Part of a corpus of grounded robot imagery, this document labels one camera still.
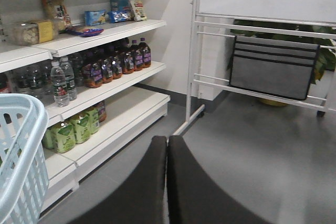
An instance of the snack bag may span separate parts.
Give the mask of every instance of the snack bag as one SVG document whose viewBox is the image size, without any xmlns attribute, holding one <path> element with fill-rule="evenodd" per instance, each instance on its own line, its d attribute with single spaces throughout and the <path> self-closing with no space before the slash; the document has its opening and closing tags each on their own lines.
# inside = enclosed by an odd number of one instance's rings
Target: snack bag
<svg viewBox="0 0 336 224">
<path fill-rule="evenodd" d="M 64 0 L 41 0 L 43 9 L 50 19 L 58 19 L 58 30 L 64 33 L 66 28 L 71 26 L 70 16 L 67 14 L 67 9 L 64 5 Z"/>
<path fill-rule="evenodd" d="M 67 33 L 77 35 L 80 37 L 90 37 L 101 34 L 104 31 L 102 28 L 95 28 L 92 26 L 73 26 L 67 28 Z"/>
<path fill-rule="evenodd" d="M 129 0 L 132 13 L 134 15 L 134 21 L 146 21 L 147 16 L 143 10 L 143 4 L 141 0 Z"/>
</svg>

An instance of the light blue basket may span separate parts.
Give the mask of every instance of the light blue basket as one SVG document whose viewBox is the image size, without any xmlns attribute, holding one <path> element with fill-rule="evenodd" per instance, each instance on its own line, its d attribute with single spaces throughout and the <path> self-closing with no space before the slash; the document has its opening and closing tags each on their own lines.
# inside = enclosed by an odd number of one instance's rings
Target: light blue basket
<svg viewBox="0 0 336 224">
<path fill-rule="evenodd" d="M 38 221 L 49 185 L 41 145 L 47 124 L 38 99 L 0 94 L 0 224 Z"/>
</svg>

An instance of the snack box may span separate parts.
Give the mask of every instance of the snack box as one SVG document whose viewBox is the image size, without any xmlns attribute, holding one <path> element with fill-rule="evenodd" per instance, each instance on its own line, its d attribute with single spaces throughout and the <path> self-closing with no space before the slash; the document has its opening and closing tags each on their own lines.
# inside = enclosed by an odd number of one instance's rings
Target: snack box
<svg viewBox="0 0 336 224">
<path fill-rule="evenodd" d="M 106 23 L 106 10 L 86 11 L 85 25 L 98 26 Z"/>
</svg>

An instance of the gray bag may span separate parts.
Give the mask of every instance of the gray bag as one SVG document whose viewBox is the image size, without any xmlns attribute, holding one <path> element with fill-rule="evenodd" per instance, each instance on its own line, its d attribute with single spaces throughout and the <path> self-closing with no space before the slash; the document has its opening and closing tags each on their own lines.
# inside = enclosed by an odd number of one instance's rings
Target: gray bag
<svg viewBox="0 0 336 224">
<path fill-rule="evenodd" d="M 314 44 L 236 36 L 229 84 L 305 100 L 319 48 Z"/>
</svg>

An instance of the white shelf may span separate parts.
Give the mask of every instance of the white shelf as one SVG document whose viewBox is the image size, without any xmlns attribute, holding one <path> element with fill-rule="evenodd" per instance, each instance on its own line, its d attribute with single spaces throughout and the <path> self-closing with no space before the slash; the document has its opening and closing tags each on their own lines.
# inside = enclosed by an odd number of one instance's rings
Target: white shelf
<svg viewBox="0 0 336 224">
<path fill-rule="evenodd" d="M 55 57 L 62 57 L 74 52 L 82 51 L 88 48 L 103 45 L 118 39 L 130 37 L 136 34 L 144 33 L 149 30 L 165 26 L 163 20 L 149 19 L 141 22 L 120 22 L 115 24 L 105 24 L 97 27 L 104 28 L 104 31 L 92 37 L 79 37 L 69 34 L 62 34 L 59 38 L 42 43 L 35 44 L 33 47 L 50 51 Z"/>
<path fill-rule="evenodd" d="M 50 58 L 50 52 L 45 49 L 21 47 L 7 42 L 0 42 L 0 72 L 5 72 Z"/>
<path fill-rule="evenodd" d="M 112 80 L 110 83 L 105 83 L 99 88 L 77 87 L 78 95 L 74 101 L 66 107 L 57 107 L 52 97 L 47 97 L 43 103 L 48 111 L 49 124 L 54 125 L 72 115 L 114 95 L 120 91 L 162 71 L 166 68 L 164 63 L 152 61 L 149 68 L 144 68 L 141 71 L 132 74 L 123 74 L 120 79 Z"/>
<path fill-rule="evenodd" d="M 107 119 L 101 123 L 99 131 L 85 143 L 76 145 L 63 154 L 45 150 L 51 179 L 44 209 L 62 194 L 76 189 L 82 178 L 166 115 L 169 100 L 168 95 L 130 87 L 106 99 Z"/>
</svg>

